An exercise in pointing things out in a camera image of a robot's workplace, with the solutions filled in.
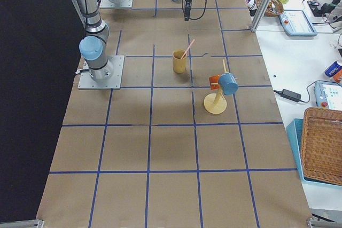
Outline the pepsi can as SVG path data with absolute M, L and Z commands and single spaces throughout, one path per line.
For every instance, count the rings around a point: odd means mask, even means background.
M 325 71 L 325 75 L 328 77 L 333 77 L 335 73 L 342 69 L 342 60 L 334 61 Z

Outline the near teach pendant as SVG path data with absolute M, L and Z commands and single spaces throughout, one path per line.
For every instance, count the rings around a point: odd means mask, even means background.
M 316 105 L 320 108 L 341 111 L 341 84 L 317 81 L 314 84 Z

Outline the blue mug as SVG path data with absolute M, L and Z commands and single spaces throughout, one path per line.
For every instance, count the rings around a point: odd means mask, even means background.
M 232 73 L 224 73 L 219 78 L 219 85 L 224 95 L 233 95 L 239 88 Z

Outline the black power adapter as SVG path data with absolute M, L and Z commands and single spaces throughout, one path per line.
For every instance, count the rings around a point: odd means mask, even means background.
M 301 101 L 301 94 L 298 94 L 296 92 L 293 92 L 293 91 L 290 91 L 287 89 L 283 89 L 281 91 L 274 90 L 274 93 L 278 94 L 279 96 L 281 96 L 285 99 L 291 100 L 291 101 L 296 102 L 296 103 Z

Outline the teach pendant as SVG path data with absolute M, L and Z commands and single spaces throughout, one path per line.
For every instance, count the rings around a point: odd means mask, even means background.
M 314 84 L 316 105 L 320 108 L 341 111 L 341 84 L 317 81 Z
M 288 36 L 314 37 L 317 31 L 303 10 L 285 10 L 278 16 Z

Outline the rectangular wicker tray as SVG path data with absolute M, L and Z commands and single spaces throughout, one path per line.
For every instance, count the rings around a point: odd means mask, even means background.
M 341 111 L 305 110 L 300 157 L 304 177 L 341 185 Z

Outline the black joystick controller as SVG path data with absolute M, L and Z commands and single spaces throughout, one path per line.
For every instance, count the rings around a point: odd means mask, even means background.
M 322 17 L 326 14 L 330 14 L 333 17 L 340 17 L 341 16 L 341 6 L 337 4 L 323 4 L 321 8 L 315 7 L 313 9 L 314 16 Z

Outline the pink chopstick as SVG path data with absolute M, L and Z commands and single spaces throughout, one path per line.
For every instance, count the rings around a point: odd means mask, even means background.
M 188 52 L 189 52 L 189 50 L 190 50 L 190 48 L 192 47 L 192 45 L 193 45 L 194 42 L 195 42 L 195 39 L 193 39 L 193 40 L 190 42 L 189 46 L 187 47 L 187 49 L 184 51 L 183 55 L 181 56 L 181 59 L 184 59 L 184 58 L 186 57 L 186 55 L 188 54 Z

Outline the light blue tray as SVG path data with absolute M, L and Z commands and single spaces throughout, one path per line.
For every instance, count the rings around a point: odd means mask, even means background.
M 333 185 L 330 183 L 310 179 L 304 176 L 300 156 L 302 124 L 303 119 L 293 119 L 293 121 L 286 127 L 286 134 L 291 146 L 292 154 L 301 182 L 304 184 L 315 185 L 318 187 L 341 189 L 341 185 Z

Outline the round wicker basket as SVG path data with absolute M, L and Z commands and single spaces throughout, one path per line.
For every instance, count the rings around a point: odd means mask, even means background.
M 260 6 L 262 0 L 255 0 L 257 7 Z M 279 0 L 270 0 L 265 11 L 266 17 L 276 17 L 284 13 L 283 4 Z

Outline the far teach pendant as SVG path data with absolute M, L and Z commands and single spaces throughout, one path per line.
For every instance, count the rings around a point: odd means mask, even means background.
M 317 31 L 303 10 L 285 10 L 278 16 L 288 36 L 314 37 Z

